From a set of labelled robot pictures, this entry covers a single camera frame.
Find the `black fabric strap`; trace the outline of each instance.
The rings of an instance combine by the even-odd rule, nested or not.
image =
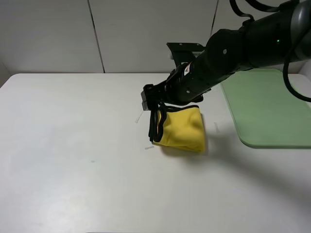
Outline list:
[[[178,112],[188,108],[198,108],[198,105],[191,105],[184,108],[178,108],[174,106],[166,106],[164,103],[160,102],[159,107],[156,110],[151,110],[150,112],[150,125],[149,125],[149,138],[151,142],[159,142],[163,136],[163,124],[167,118],[168,112]],[[161,113],[161,119],[158,120],[158,111]]]

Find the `black robotic arm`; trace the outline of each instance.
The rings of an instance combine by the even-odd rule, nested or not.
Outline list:
[[[288,90],[304,101],[311,98],[297,93],[288,80],[289,62],[311,58],[311,0],[291,0],[269,7],[255,0],[252,6],[274,14],[254,21],[230,0],[236,14],[250,17],[238,30],[221,29],[203,47],[194,43],[167,43],[176,64],[167,80],[148,84],[141,93],[144,110],[156,110],[160,103],[186,105],[201,102],[202,94],[237,71],[284,64]]]

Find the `white tabletop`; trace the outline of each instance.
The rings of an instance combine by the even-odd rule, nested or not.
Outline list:
[[[242,144],[219,86],[199,103],[203,156],[145,149],[140,92],[167,76],[11,77],[0,89],[0,232],[310,232],[311,150]]]

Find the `green mat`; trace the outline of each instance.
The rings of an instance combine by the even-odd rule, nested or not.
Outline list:
[[[222,82],[240,140],[250,147],[311,147],[311,108],[274,69],[237,72]]]

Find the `yellow cloth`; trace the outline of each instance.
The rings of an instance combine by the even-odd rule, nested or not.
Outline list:
[[[205,151],[205,130],[198,107],[167,112],[163,136],[158,144],[195,152]]]

